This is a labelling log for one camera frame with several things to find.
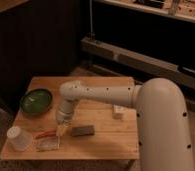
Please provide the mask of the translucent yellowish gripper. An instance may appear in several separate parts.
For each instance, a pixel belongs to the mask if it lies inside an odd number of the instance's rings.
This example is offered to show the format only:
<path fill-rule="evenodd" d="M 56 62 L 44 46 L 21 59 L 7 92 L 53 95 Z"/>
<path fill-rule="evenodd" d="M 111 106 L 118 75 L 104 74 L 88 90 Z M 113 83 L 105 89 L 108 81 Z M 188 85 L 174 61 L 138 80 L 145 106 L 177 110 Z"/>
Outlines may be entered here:
<path fill-rule="evenodd" d="M 61 137 L 66 133 L 69 128 L 68 123 L 62 123 L 57 125 L 56 137 L 57 137 L 57 146 L 60 146 Z"/>

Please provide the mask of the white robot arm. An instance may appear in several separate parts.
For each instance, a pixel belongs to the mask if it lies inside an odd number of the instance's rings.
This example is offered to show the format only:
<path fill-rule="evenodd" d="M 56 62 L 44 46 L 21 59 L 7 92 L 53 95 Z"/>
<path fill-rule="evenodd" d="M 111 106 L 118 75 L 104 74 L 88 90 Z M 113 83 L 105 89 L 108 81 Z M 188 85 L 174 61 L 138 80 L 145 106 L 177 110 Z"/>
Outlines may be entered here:
<path fill-rule="evenodd" d="M 133 108 L 138 115 L 141 171 L 195 171 L 186 101 L 173 81 L 154 78 L 142 85 L 96 85 L 81 80 L 60 85 L 55 118 L 72 120 L 82 99 Z"/>

